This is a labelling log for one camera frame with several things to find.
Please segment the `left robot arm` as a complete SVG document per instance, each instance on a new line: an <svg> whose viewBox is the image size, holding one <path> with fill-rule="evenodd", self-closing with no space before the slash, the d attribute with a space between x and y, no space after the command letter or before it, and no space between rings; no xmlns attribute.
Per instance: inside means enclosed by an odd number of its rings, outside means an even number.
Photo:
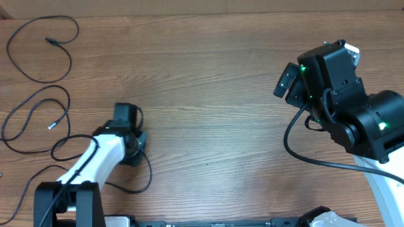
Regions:
<svg viewBox="0 0 404 227"><path fill-rule="evenodd" d="M137 166L146 158L142 126L140 107L116 103L113 118L89 136L79 160L36 188L34 226L136 226L130 215L105 215L100 191L117 165Z"/></svg>

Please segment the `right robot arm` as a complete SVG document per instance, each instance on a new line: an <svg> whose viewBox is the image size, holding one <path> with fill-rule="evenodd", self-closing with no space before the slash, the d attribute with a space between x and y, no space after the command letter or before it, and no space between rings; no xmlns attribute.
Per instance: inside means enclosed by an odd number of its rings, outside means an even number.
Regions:
<svg viewBox="0 0 404 227"><path fill-rule="evenodd" d="M391 90L365 92L356 75L360 50L345 40L325 42L285 67L274 95L345 148L354 165L298 155L306 163L362 172L386 226L403 225L403 97Z"/></svg>

